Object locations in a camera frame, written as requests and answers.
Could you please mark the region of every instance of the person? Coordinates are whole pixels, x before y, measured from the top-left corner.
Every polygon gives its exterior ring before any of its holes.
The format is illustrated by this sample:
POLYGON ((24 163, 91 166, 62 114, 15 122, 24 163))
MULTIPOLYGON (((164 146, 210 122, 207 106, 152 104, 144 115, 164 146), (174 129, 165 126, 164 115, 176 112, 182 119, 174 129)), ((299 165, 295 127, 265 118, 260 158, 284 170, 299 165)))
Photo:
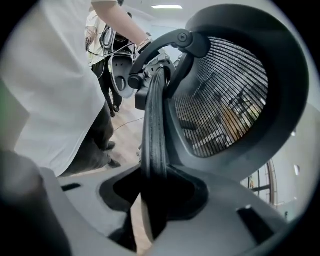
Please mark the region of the person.
POLYGON ((29 118, 14 151, 56 176, 119 166, 110 110, 91 71, 84 30, 91 7, 136 45, 147 35, 117 0, 40 0, 12 33, 0 76, 29 118))
MULTIPOLYGON (((118 3, 119 5, 122 5, 123 1, 118 0, 118 3)), ((89 61, 92 65, 92 71, 98 77, 102 92, 110 109, 111 117, 115 117, 115 113, 118 113, 120 110, 122 97, 118 95, 113 87, 112 74, 108 69, 109 59, 111 56, 105 56, 108 54, 108 50, 103 48, 101 42, 106 30, 108 30, 106 23, 97 16, 95 11, 92 11, 87 18, 85 37, 85 41, 88 43, 89 61), (110 98, 110 90, 112 93, 113 103, 110 98)), ((129 43, 130 41, 127 38, 123 38, 117 33, 113 49, 114 51, 119 50, 129 43)))

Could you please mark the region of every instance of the black plastic frame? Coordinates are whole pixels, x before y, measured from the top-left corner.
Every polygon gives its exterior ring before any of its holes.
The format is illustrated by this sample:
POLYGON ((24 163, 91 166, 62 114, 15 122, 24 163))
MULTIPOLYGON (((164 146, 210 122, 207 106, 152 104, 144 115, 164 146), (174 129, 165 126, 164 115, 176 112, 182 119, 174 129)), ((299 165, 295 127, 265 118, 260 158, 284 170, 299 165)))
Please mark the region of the black plastic frame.
POLYGON ((208 158, 193 155, 171 100, 164 103, 170 163, 240 182, 271 159, 298 124, 309 92, 309 73, 304 54, 294 36, 280 21, 249 6, 222 4, 208 7, 198 12, 186 28, 231 41, 249 50, 266 70, 268 95, 258 120, 242 139, 208 158))

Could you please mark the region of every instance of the black shoe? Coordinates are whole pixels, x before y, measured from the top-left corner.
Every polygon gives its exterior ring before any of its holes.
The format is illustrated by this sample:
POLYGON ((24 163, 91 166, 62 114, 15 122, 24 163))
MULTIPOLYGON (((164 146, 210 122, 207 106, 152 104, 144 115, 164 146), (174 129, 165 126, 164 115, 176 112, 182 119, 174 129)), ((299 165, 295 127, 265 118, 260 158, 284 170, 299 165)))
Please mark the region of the black shoe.
POLYGON ((116 143, 114 141, 109 141, 108 146, 104 149, 104 151, 113 150, 116 146, 116 143))
POLYGON ((116 112, 116 113, 119 113, 120 108, 117 107, 116 105, 113 105, 113 111, 116 112))
POLYGON ((111 159, 111 161, 108 163, 108 166, 115 169, 115 168, 121 167, 121 164, 119 162, 111 159))

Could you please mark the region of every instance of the mesh backrest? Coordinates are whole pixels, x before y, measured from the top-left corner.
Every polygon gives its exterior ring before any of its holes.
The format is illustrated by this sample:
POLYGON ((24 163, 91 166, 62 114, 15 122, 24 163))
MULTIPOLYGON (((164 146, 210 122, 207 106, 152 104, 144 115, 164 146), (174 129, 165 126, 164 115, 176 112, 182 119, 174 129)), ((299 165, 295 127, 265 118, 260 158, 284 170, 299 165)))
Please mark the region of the mesh backrest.
POLYGON ((261 114, 268 94, 263 64, 248 50, 209 38, 211 49, 198 63, 198 87, 174 96, 181 128, 201 158, 224 151, 241 139, 261 114))

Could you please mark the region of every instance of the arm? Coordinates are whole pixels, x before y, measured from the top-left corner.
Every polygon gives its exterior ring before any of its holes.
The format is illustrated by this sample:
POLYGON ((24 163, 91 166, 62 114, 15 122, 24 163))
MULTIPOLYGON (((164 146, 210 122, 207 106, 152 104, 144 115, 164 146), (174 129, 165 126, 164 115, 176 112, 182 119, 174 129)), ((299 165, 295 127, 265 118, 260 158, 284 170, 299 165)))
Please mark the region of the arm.
POLYGON ((96 14, 122 36, 136 45, 148 38, 147 34, 130 18, 130 16, 114 1, 93 2, 96 14))

